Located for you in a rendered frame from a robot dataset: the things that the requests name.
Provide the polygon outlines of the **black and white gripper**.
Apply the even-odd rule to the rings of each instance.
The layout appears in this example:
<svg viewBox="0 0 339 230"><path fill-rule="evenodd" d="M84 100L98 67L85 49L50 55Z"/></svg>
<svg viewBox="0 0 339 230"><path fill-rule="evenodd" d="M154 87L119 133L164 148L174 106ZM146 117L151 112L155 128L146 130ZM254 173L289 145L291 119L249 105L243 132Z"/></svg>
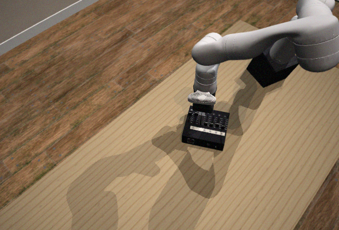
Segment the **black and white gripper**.
<svg viewBox="0 0 339 230"><path fill-rule="evenodd" d="M209 85L199 83L194 79L194 93L188 95L188 101L193 103L192 109L198 111L199 125L203 125L205 113L212 113L216 104L217 80Z"/></svg>

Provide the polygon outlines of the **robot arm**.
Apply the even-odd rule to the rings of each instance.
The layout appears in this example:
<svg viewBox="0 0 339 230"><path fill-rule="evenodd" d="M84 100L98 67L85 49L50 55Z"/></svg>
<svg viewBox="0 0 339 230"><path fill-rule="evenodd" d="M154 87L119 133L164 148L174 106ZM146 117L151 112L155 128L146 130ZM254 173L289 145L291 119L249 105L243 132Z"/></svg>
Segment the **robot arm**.
<svg viewBox="0 0 339 230"><path fill-rule="evenodd" d="M288 63L296 54L298 64L309 72L334 68L339 63L339 21L332 14L334 6L335 0L298 0L297 15L289 22L223 37L207 34L192 48L195 79L212 84L220 63L255 58L272 44L270 57L278 64Z"/></svg>

